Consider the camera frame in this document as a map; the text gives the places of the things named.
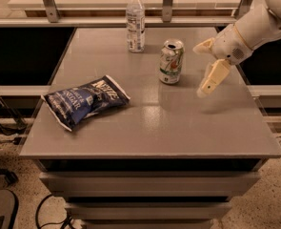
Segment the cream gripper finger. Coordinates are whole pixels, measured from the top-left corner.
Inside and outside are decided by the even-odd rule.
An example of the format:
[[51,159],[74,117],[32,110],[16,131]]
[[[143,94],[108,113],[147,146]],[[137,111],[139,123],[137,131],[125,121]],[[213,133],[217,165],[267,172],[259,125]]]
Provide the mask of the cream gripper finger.
[[208,54],[213,54],[213,45],[214,45],[215,39],[209,38],[202,43],[199,43],[193,48],[193,51],[197,54],[202,54],[202,53],[208,53]]
[[223,82],[231,71],[231,64],[226,59],[217,59],[214,63],[209,64],[205,70],[196,93],[200,98],[210,95],[216,87]]

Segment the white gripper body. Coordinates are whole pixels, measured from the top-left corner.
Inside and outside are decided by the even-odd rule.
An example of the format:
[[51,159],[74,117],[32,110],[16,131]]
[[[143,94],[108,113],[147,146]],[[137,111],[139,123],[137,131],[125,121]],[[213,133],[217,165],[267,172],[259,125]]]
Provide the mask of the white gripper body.
[[230,24],[213,39],[212,54],[217,59],[227,59],[232,65],[240,64],[252,55],[237,28]]

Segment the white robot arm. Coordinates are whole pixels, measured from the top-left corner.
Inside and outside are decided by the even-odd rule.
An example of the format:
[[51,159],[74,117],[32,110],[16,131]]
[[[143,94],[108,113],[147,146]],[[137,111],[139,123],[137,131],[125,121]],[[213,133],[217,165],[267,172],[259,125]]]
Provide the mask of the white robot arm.
[[215,37],[196,45],[195,53],[208,53],[215,58],[206,68],[197,95],[211,94],[229,75],[233,65],[245,61],[262,45],[279,39],[281,0],[264,0]]

